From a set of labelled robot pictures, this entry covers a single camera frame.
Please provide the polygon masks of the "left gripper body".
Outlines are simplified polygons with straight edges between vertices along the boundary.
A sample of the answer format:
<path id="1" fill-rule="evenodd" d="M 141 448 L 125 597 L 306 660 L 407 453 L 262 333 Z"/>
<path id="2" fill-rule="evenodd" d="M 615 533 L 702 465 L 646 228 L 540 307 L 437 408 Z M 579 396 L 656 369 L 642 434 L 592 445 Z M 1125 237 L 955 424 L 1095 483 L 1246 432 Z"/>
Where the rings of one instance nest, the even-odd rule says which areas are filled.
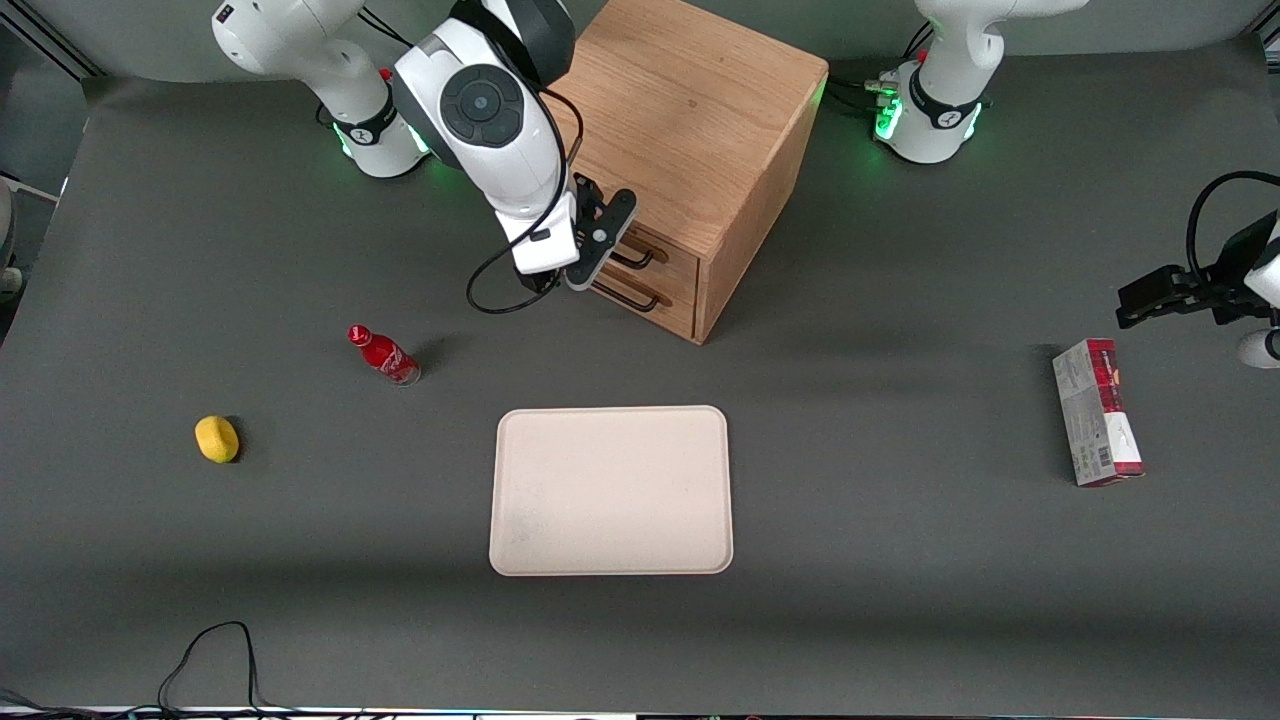
<path id="1" fill-rule="evenodd" d="M 1213 264 L 1222 290 L 1222 306 L 1213 311 L 1217 324 L 1245 316 L 1276 322 L 1277 254 L 1276 211 L 1230 236 Z"/>

